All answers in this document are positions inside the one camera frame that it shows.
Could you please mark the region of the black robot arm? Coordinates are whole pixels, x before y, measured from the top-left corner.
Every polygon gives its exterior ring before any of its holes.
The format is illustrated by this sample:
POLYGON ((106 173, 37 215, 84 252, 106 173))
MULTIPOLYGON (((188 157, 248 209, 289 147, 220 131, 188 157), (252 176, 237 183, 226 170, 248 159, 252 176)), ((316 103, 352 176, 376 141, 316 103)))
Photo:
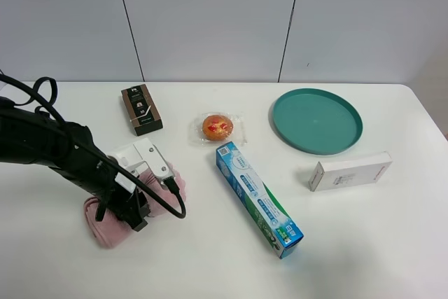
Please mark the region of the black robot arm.
POLYGON ((47 113, 34 113, 14 107, 14 102, 1 98, 1 161, 22 165, 49 167, 66 180, 89 192, 100 201, 95 212, 99 221, 111 211, 131 229, 140 231, 147 225, 148 202, 142 192, 129 192, 116 182, 118 170, 96 154, 104 155, 94 144, 90 129, 68 122, 73 138, 92 150, 74 145, 62 128, 47 113))

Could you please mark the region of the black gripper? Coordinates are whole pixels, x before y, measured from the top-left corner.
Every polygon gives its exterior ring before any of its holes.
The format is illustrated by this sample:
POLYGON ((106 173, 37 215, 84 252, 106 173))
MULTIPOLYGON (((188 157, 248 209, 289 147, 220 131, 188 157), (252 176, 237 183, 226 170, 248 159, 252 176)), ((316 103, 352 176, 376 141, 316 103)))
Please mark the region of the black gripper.
POLYGON ((93 197, 84 204, 85 217, 89 222, 110 219, 109 210, 118 220, 126 222, 135 232, 148 225, 149 206, 144 194, 136 188, 132 193, 114 181, 110 173, 90 172, 82 175, 82 189, 93 197))

